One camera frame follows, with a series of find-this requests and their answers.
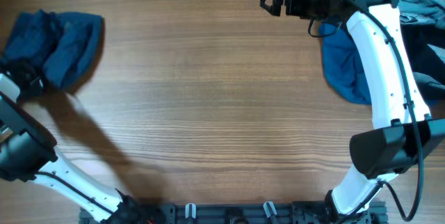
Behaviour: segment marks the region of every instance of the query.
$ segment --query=wooden table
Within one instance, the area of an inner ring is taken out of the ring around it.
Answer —
[[[99,181],[175,203],[322,200],[351,165],[371,108],[323,77],[308,21],[272,17],[259,0],[1,0],[2,48],[20,11],[102,15],[101,57],[74,95],[25,109]],[[445,117],[443,105],[432,108]],[[445,146],[426,159],[415,223],[445,218]],[[394,180],[410,207],[416,168]],[[402,223],[385,189],[391,223]],[[76,223],[49,189],[0,182],[0,223]]]

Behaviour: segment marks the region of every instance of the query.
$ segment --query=folded blue cloth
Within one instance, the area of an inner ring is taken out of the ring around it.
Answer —
[[[0,64],[25,61],[54,87],[67,88],[91,66],[102,24],[102,17],[85,13],[21,13]]]

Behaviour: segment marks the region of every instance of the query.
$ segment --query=black cable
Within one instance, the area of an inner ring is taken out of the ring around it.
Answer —
[[[379,182],[379,184],[382,186],[385,185],[388,187],[389,191],[392,194],[392,197],[394,198],[394,201],[396,202],[398,211],[400,212],[401,216],[405,216],[405,212],[403,211],[402,204],[401,204],[400,200],[398,199],[397,194],[396,194],[395,190],[392,188],[392,186],[388,182],[385,182],[385,181],[381,181],[381,182]]]
[[[63,179],[61,179],[59,176],[54,175],[52,173],[47,173],[47,172],[37,172],[36,175],[44,175],[44,176],[50,177],[52,179],[55,179],[56,181],[60,182],[61,184],[63,184],[67,188],[73,190],[78,195],[82,196],[86,200],[88,200],[91,203],[93,203],[94,205],[98,206],[102,210],[106,211],[109,214],[113,214],[113,211],[111,211],[110,209],[107,209],[106,207],[104,207],[103,205],[98,203],[95,199],[88,197],[85,193],[80,192],[78,189],[76,189],[75,187],[73,187],[71,184],[69,184],[68,182],[64,181]]]
[[[353,216],[354,214],[356,214],[360,209],[362,209],[370,200],[373,199],[373,197],[378,193],[378,191],[382,188],[383,185],[375,185],[375,187],[373,188],[373,190],[368,194],[368,196],[354,209],[354,211],[352,211],[350,214],[348,214],[347,216],[343,217],[339,222],[337,222],[336,224],[342,224],[345,221],[349,221],[349,218],[351,216]]]
[[[337,25],[337,27],[335,28],[334,32],[332,32],[332,33],[327,33],[327,34],[325,34],[325,35],[313,35],[311,31],[312,31],[312,24],[314,24],[314,19],[311,19],[311,22],[309,23],[309,27],[307,28],[307,32],[308,32],[308,34],[309,34],[311,37],[313,37],[313,38],[324,38],[324,37],[328,37],[328,36],[331,36],[331,35],[336,34],[336,33],[339,31],[339,29],[340,29],[342,23],[343,23],[343,22],[340,22],[340,24]]]
[[[371,19],[379,28],[382,30],[383,34],[387,38],[387,43],[389,43],[394,51],[394,55],[396,56],[398,68],[400,70],[400,75],[402,77],[402,83],[403,83],[403,89],[405,90],[405,97],[407,101],[407,107],[408,111],[410,112],[411,122],[412,122],[412,128],[414,131],[414,137],[416,139],[416,148],[417,148],[417,165],[419,167],[418,173],[417,173],[417,188],[416,188],[416,195],[414,197],[414,202],[412,204],[412,208],[410,211],[410,214],[408,214],[408,217],[405,215],[405,212],[401,209],[401,206],[398,208],[400,212],[400,216],[404,221],[411,221],[414,218],[414,215],[417,212],[417,209],[420,205],[420,199],[422,196],[422,189],[423,189],[423,150],[422,150],[422,143],[419,133],[419,126],[417,125],[416,117],[414,115],[414,102],[411,100],[411,93],[410,93],[410,87],[408,85],[408,79],[406,76],[405,68],[403,67],[403,61],[401,54],[399,53],[396,43],[394,42],[394,39],[389,34],[388,30],[382,25],[382,23],[379,22],[377,18],[375,18],[369,11],[363,9],[360,7],[355,1],[353,0],[346,0],[349,4],[356,7],[361,13],[364,13],[369,19]],[[394,201],[399,202],[397,198],[397,195],[393,194]]]

